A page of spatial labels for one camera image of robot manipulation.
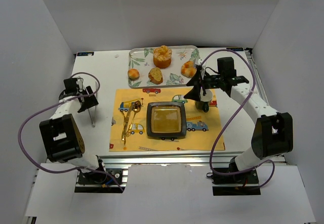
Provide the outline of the small round bread roll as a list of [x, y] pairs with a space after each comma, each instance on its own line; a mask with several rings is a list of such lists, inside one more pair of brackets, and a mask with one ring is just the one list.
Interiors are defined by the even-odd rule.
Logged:
[[131, 68], [128, 70], [129, 79], [135, 80], [135, 79], [139, 78], [139, 76], [140, 76], [140, 73], [137, 69]]

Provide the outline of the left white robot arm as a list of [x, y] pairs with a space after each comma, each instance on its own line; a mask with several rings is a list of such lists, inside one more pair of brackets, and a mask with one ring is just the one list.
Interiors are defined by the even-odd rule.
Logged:
[[51, 162], [70, 163], [76, 167], [103, 170], [102, 160], [86, 153], [85, 143], [74, 119], [79, 113], [97, 108], [98, 100], [93, 89], [98, 85], [84, 86], [81, 77], [64, 81], [65, 90], [59, 96], [60, 106], [50, 119], [39, 124], [47, 158]]

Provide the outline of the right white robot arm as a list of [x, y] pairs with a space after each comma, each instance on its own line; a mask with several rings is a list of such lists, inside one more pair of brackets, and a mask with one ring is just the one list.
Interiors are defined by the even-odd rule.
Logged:
[[202, 65], [197, 65], [195, 75], [187, 83], [192, 89], [184, 97], [201, 103], [209, 89], [219, 88], [239, 103], [239, 109], [245, 110], [252, 119], [255, 128], [251, 146], [231, 161], [229, 174], [251, 171], [273, 156], [292, 151], [292, 116], [278, 112], [254, 94], [254, 85], [244, 76], [237, 75], [232, 57], [218, 59], [217, 66], [217, 74], [210, 75], [202, 72]]

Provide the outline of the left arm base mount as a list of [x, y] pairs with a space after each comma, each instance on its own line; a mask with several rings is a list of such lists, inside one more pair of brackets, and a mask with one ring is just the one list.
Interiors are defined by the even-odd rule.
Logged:
[[81, 172], [79, 171], [74, 188], [75, 193], [122, 193], [125, 189], [123, 183], [122, 168], [106, 168], [106, 172], [111, 176], [103, 173]]

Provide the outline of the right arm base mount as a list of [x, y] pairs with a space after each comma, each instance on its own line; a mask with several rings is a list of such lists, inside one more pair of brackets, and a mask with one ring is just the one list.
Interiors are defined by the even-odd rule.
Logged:
[[237, 175], [218, 175], [208, 172], [206, 177], [212, 181], [214, 196], [257, 196], [261, 195], [257, 172]]

